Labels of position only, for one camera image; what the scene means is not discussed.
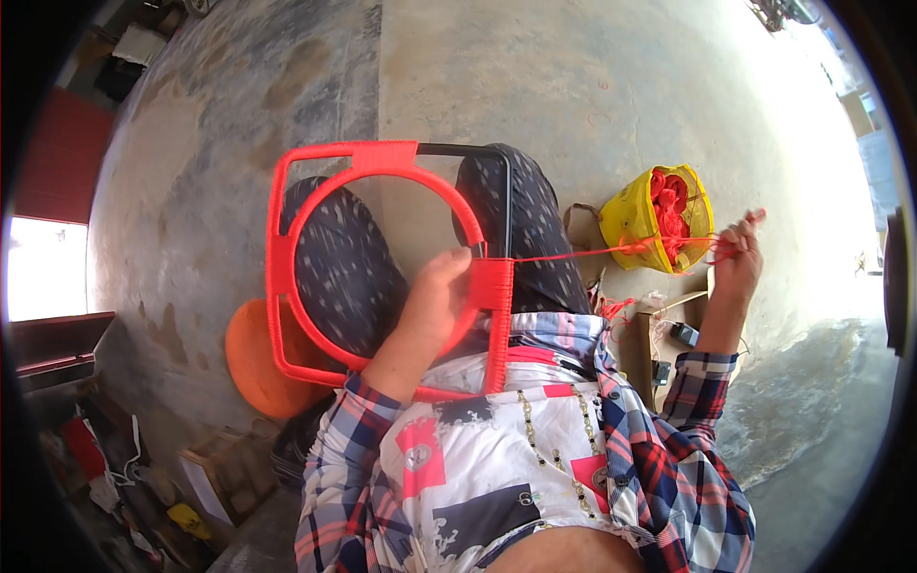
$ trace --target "circular ring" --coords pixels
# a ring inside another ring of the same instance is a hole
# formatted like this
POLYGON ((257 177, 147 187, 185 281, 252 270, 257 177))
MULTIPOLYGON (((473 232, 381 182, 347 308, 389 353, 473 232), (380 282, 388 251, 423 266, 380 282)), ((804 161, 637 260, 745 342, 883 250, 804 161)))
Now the circular ring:
MULTIPOLYGON (((374 169, 373 171, 358 171, 350 168, 338 173, 334 177, 331 177, 319 185, 318 188, 315 189, 315 191, 313 191, 306 198, 305 202, 296 213, 296 217, 294 218, 293 223, 290 225, 290 229, 287 231, 287 237, 298 238, 303 232, 305 221, 309 215, 311 215, 318 204, 320 204, 335 189, 343 187, 347 183, 354 182, 357 179, 363 179, 364 177, 370 177, 372 175, 393 175, 421 183, 425 187, 436 192, 436 194, 442 197, 446 203, 452 207, 452 211, 456 214, 458 221, 461 223, 462 229, 465 231, 465 237, 468 238, 469 245, 475 245, 484 241, 484 237, 481 232, 481 225, 478 223, 478 219, 475 217, 474 212, 471 211, 471 207, 468 205, 468 202, 465 201, 465 198, 462 197, 456 188, 450 185, 445 179, 439 177, 433 172, 417 167, 416 165, 412 165, 410 170, 405 170, 403 168, 386 169, 384 167, 380 167, 374 169)), ((293 270, 293 272, 291 272, 289 275, 291 277, 295 277, 295 258, 296 248, 294 247, 291 249, 289 259, 291 270, 293 270)), ((324 350, 328 356, 343 362, 351 369, 362 370, 366 368, 366 365, 370 363, 370 358, 364 358, 357 356, 352 352, 347 352, 344 348, 341 348, 335 343, 331 342, 324 334, 322 334, 322 332, 318 330, 318 327, 315 326, 315 323, 312 322, 309 314, 305 311, 305 306, 303 305, 303 301, 299 296, 299 290, 295 284, 295 279, 293 279, 293 284, 290 286, 293 289, 293 292, 296 293, 295 296, 290 296, 288 294, 289 298, 291 299, 290 306, 293 309, 293 315, 296 316, 296 321, 299 322, 305 333, 309 335, 310 338, 312 338, 315 344, 324 350)), ((474 323, 474 319, 477 316, 477 313, 478 307, 476 307, 471 302, 471 299, 469 299, 465 303, 465 307, 462 309, 461 315, 458 317, 456 326, 453 329, 452 334, 449 336, 447 343, 439 352, 439 356, 446 354, 459 342, 459 340, 461 340, 462 337, 465 336, 465 333, 469 331, 471 325, 474 323)))

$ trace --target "person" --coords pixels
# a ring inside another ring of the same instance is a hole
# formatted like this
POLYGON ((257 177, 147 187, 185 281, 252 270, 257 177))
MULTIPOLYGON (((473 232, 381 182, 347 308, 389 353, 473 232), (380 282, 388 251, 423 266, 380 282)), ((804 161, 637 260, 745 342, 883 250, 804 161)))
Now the person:
MULTIPOLYGON (((513 170, 512 256, 571 253, 537 163, 495 147, 513 170)), ((495 161, 468 158, 456 182, 490 242, 500 177, 495 161)), ((283 233, 322 181, 288 190, 283 233)), ((516 263, 502 392, 411 403, 420 384, 481 391, 487 319, 436 359, 470 250, 435 257, 409 289, 366 206, 332 192, 298 242, 297 286, 323 334, 372 359, 349 373, 305 464, 299 570, 747 570, 755 518, 713 427, 761 272, 756 219, 722 237, 735 253, 716 265, 700 338, 659 415, 617 370, 572 259, 516 263)))

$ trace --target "red cord bundle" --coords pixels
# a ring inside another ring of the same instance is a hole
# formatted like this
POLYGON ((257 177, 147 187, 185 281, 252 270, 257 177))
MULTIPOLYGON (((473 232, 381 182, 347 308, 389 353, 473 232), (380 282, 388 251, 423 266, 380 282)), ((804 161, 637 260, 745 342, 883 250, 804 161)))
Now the red cord bundle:
POLYGON ((666 177, 662 171, 653 169, 649 180, 649 198, 656 209, 659 234, 675 239, 663 241, 668 262, 674 266, 675 258, 686 242, 680 239, 691 236, 691 230, 681 216, 688 206, 688 184, 678 175, 666 177))

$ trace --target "wall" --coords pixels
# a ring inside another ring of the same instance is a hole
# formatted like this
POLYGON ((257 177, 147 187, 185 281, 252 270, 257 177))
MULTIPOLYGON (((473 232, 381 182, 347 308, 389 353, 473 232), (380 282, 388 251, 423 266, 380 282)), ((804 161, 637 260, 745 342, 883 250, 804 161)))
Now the wall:
POLYGON ((19 173, 15 215, 88 224, 114 119, 112 112, 53 88, 19 173))

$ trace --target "plaid sleeve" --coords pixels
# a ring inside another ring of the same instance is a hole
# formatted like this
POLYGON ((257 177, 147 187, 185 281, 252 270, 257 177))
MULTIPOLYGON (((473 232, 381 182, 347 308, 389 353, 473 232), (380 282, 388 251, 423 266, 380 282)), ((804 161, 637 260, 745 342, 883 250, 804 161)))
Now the plaid sleeve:
POLYGON ((322 417, 305 461, 303 509, 296 530, 296 566, 324 571, 337 562, 366 564, 369 477, 379 443, 401 412, 400 402, 351 374, 322 417))
POLYGON ((676 375, 659 417, 688 435, 709 440, 723 414, 729 375, 737 354, 684 352, 675 360, 676 375))

